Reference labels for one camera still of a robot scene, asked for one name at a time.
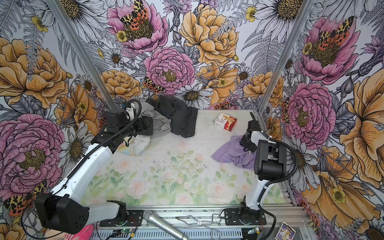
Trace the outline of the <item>lavender purple cloth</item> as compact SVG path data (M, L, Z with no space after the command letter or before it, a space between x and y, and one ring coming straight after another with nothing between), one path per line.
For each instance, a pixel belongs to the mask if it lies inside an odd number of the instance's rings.
M232 136L229 142L211 155L211 158L219 163L231 163L242 169L253 170L256 153L240 145L242 138L242 136Z

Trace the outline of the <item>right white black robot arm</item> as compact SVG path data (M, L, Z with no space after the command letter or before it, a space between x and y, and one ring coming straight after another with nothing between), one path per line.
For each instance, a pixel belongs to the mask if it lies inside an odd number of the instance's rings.
M286 175L287 159L284 154L287 153L287 148L273 140L255 120L248 122L247 131L240 145L254 155L252 166L256 175L256 181L250 192L240 203L240 220L244 225L264 224L261 206L275 184L273 181Z

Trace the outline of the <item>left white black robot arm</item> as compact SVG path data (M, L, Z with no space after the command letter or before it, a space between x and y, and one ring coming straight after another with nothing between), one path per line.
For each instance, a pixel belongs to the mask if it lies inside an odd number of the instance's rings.
M151 131L152 121L142 118L141 111L139 100L129 100L123 109L107 113L107 123L76 166L51 192L42 193L34 200L42 227L74 235L97 222L113 220L123 224L127 221L126 204L121 201L109 200L91 206L83 206L80 201L99 168L126 137Z

